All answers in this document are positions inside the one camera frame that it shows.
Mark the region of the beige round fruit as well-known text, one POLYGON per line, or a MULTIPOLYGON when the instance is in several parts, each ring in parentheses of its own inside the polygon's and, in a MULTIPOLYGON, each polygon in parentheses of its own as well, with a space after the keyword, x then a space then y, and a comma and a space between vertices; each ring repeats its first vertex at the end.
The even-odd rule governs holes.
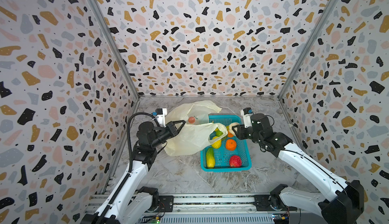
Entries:
POLYGON ((240 127, 240 124, 237 123, 237 122, 233 122, 231 123, 227 129, 228 129, 228 132, 229 132, 229 137, 236 137, 237 136, 237 133, 238 133, 238 130, 239 130, 239 127, 240 127))

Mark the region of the peach fruit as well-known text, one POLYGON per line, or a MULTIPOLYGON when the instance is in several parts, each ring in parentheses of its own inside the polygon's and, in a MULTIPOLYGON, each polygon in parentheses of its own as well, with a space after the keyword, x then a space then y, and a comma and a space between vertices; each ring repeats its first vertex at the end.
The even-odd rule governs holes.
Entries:
POLYGON ((194 124, 195 122, 196 122, 196 118, 193 116, 188 119, 189 124, 194 124))

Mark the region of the pale yellow plastic bag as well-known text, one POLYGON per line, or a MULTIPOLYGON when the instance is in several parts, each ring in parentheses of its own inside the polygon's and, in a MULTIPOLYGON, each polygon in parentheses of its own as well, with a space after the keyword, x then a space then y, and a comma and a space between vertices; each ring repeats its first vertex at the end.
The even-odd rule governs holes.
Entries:
POLYGON ((185 120, 186 124, 181 132, 167 141, 165 152, 169 156, 192 155, 212 145, 215 141, 228 136, 227 128, 221 123, 210 123, 209 114, 220 113, 222 108, 212 101, 198 101, 177 106, 170 111, 165 120, 185 120), (189 124, 188 119, 195 117, 196 122, 189 124), (219 129, 224 134, 215 136, 215 130, 219 129))

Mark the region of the orange fruit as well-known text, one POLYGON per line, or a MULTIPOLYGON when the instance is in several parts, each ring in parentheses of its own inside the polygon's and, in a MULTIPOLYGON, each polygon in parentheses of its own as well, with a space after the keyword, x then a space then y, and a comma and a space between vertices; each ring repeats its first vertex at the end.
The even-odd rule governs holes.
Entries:
POLYGON ((237 142, 233 139, 228 139, 225 142, 225 148, 229 151, 235 151, 237 148, 237 142))

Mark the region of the yellow lemon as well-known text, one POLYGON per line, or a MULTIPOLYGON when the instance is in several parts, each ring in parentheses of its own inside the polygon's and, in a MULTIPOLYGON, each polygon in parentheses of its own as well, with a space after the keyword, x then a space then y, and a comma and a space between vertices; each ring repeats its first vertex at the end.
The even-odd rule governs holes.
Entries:
POLYGON ((221 145, 222 145, 222 140, 219 139, 218 141, 215 141, 211 146, 214 149, 219 149, 221 147, 221 145))

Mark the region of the red fruit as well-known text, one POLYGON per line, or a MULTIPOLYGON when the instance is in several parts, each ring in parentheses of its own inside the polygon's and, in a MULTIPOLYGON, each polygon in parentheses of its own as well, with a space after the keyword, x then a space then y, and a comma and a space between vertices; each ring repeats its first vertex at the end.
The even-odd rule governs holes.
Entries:
POLYGON ((229 160, 229 164, 231 168, 240 168, 243 162, 238 155, 233 155, 229 160))

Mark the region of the yellow green mango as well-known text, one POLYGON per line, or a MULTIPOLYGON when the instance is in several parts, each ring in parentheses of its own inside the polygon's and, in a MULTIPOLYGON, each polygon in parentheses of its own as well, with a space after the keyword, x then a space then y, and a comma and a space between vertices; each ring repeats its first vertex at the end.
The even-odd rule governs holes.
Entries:
POLYGON ((215 164, 216 164, 216 160, 215 160, 215 157, 214 157, 214 148, 208 148, 208 150, 206 151, 206 166, 207 168, 214 168, 215 167, 215 164))

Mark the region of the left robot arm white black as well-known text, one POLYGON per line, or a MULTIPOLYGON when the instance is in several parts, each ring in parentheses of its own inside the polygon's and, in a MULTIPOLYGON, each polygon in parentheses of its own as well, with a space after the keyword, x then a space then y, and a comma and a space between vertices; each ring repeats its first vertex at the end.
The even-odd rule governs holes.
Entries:
POLYGON ((184 120, 170 121, 164 127, 147 121, 138 127, 138 145, 132 151, 127 171, 113 192, 94 214, 86 214, 82 224, 135 224, 148 210, 159 206, 156 188, 137 187, 146 177, 158 155, 157 146, 176 137, 185 125, 184 120))

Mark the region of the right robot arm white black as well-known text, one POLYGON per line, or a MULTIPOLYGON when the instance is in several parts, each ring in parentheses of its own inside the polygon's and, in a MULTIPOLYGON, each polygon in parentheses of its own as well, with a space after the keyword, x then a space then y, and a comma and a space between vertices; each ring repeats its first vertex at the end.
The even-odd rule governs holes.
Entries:
POLYGON ((329 224, 354 224, 364 211, 364 188, 358 180, 351 182, 336 175, 305 153, 291 138, 273 131, 269 116, 241 110, 244 123, 232 123, 229 133, 239 140, 251 140, 262 151, 286 162, 318 190, 296 190, 280 184, 269 195, 275 211, 296 207, 322 217, 329 224))

